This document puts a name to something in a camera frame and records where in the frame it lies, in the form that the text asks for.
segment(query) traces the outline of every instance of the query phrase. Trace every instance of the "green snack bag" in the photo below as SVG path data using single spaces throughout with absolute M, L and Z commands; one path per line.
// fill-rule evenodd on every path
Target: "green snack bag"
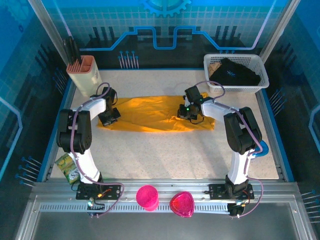
M 69 184 L 80 180 L 80 174 L 72 158 L 66 153 L 60 157 L 55 164 L 63 172 Z

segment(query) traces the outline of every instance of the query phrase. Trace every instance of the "black cloth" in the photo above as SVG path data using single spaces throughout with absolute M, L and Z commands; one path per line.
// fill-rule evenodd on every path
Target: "black cloth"
M 221 59 L 221 66 L 209 79 L 223 86 L 257 86 L 261 80 L 254 71 L 228 58 Z

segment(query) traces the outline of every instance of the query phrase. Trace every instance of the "pink cup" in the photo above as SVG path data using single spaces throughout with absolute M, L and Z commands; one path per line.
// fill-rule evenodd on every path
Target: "pink cup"
M 151 185 L 141 187 L 135 198 L 136 202 L 148 212 L 156 210 L 159 205 L 158 191 Z

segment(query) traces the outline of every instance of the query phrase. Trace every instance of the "blue edge trim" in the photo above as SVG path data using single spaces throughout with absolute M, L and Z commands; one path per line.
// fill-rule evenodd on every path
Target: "blue edge trim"
M 64 106 L 66 104 L 67 96 L 68 96 L 68 93 L 69 93 L 69 90 L 70 90 L 70 87 L 71 87 L 71 83 L 72 83 L 72 80 L 71 80 L 71 78 L 69 78 L 68 84 L 67 84 L 67 86 L 65 88 L 64 95 L 63 95 L 63 98 L 62 98 L 62 101 L 61 101 L 61 104 L 60 104 L 60 107 L 59 107 L 59 112 L 60 112 L 60 110 L 62 110 L 64 108 Z M 46 174 L 45 170 L 46 170 L 46 166 L 47 166 L 48 161 L 49 161 L 49 155 L 50 155 L 50 152 L 51 152 L 51 148 L 52 148 L 52 146 L 54 144 L 54 141 L 56 139 L 56 133 L 57 133 L 57 129 L 58 129 L 58 118 L 59 118 L 59 114 L 56 115 L 55 123 L 54 123 L 53 129 L 52 129 L 52 133 L 51 133 L 48 145 L 46 147 L 46 151 L 45 151 L 45 154 L 44 154 L 44 158 L 43 158 L 43 161 L 42 161 L 40 172 L 39 172 L 38 177 L 36 179 L 37 182 L 42 182 L 42 178 L 43 178 L 44 174 Z
M 67 101 L 67 96 L 68 96 L 68 92 L 69 92 L 70 87 L 71 87 L 71 82 L 72 82 L 71 79 L 69 79 L 68 85 L 66 86 L 66 89 L 65 89 L 65 92 L 64 92 L 64 96 L 62 98 L 62 102 L 60 104 L 59 112 L 60 112 L 60 110 L 62 110 L 64 108 L 64 105 L 65 105 L 65 103 Z M 266 92 L 265 89 L 262 89 L 261 91 L 262 91 L 262 94 L 263 94 L 263 98 L 264 98 L 264 101 L 265 101 L 265 105 L 266 105 L 267 111 L 268 111 L 269 116 L 270 116 L 272 127 L 274 129 L 276 141 L 277 141 L 279 149 L 280 149 L 280 153 L 281 153 L 282 160 L 283 160 L 283 165 L 284 165 L 287 177 L 288 177 L 287 180 L 288 180 L 288 182 L 294 182 L 295 179 L 294 179 L 293 173 L 292 173 L 291 168 L 290 168 L 290 164 L 289 164 L 289 161 L 288 161 L 288 158 L 287 158 L 285 147 L 284 147 L 284 145 L 282 143 L 282 140 L 281 140 L 281 137 L 280 137 L 280 133 L 279 133 L 279 130 L 278 130 L 278 127 L 277 127 L 277 124 L 276 124 L 275 117 L 274 117 L 274 115 L 272 113 L 271 106 L 270 106 L 270 103 L 268 101 L 267 92 Z M 57 132 L 57 128 L 58 128 L 58 116 L 59 115 L 57 115 L 57 117 L 55 119 L 55 123 L 54 123 L 53 129 L 52 129 L 52 133 L 51 133 L 51 136 L 50 136 L 50 140 L 49 140 L 48 146 L 47 146 L 46 151 L 45 151 L 45 155 L 44 155 L 44 158 L 43 158 L 43 162 L 42 162 L 42 165 L 41 165 L 41 168 L 40 168 L 39 175 L 38 175 L 37 180 L 36 180 L 37 182 L 41 182 L 41 179 L 43 178 L 43 175 L 45 174 L 46 166 L 47 166 L 48 161 L 49 161 L 49 154 L 51 152 L 52 145 L 54 144 L 54 141 L 55 141 L 55 138 L 56 138 L 56 132 Z
M 276 119 L 274 117 L 274 114 L 272 112 L 272 109 L 271 109 L 271 106 L 270 106 L 270 103 L 269 103 L 269 100 L 268 100 L 267 91 L 265 89 L 262 89 L 261 91 L 262 91 L 263 98 L 264 98 L 264 101 L 265 101 L 266 109 L 267 109 L 267 111 L 269 113 L 269 116 L 270 116 L 270 119 L 271 119 L 272 127 L 273 127 L 273 130 L 274 130 L 274 133 L 275 133 L 275 138 L 276 138 L 276 141 L 277 141 L 279 149 L 280 149 L 283 165 L 284 165 L 287 177 L 288 177 L 287 180 L 288 180 L 288 182 L 294 182 L 295 178 L 294 178 L 294 175 L 292 174 L 291 167 L 290 167 L 290 164 L 289 164 L 289 160 L 287 158 L 287 154 L 286 154 L 286 151 L 285 151 L 285 147 L 284 147 L 284 144 L 282 143 L 281 136 L 280 136 L 280 133 L 279 133 L 279 130 L 278 130 L 278 127 L 277 127 Z

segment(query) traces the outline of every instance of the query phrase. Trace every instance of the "white plastic basket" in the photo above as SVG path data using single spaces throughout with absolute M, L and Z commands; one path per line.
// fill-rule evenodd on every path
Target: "white plastic basket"
M 260 76 L 261 80 L 258 86 L 224 86 L 226 92 L 237 92 L 237 93 L 256 93 L 261 89 L 269 87 L 269 78 L 265 69 L 265 66 L 258 55 L 254 54 L 207 54 L 204 56 L 204 74 L 205 79 L 209 81 L 208 66 L 209 64 L 219 63 L 221 59 L 228 58 L 231 61 L 242 64 L 254 71 Z M 207 83 L 210 87 L 211 93 L 221 93 L 222 88 L 217 85 Z

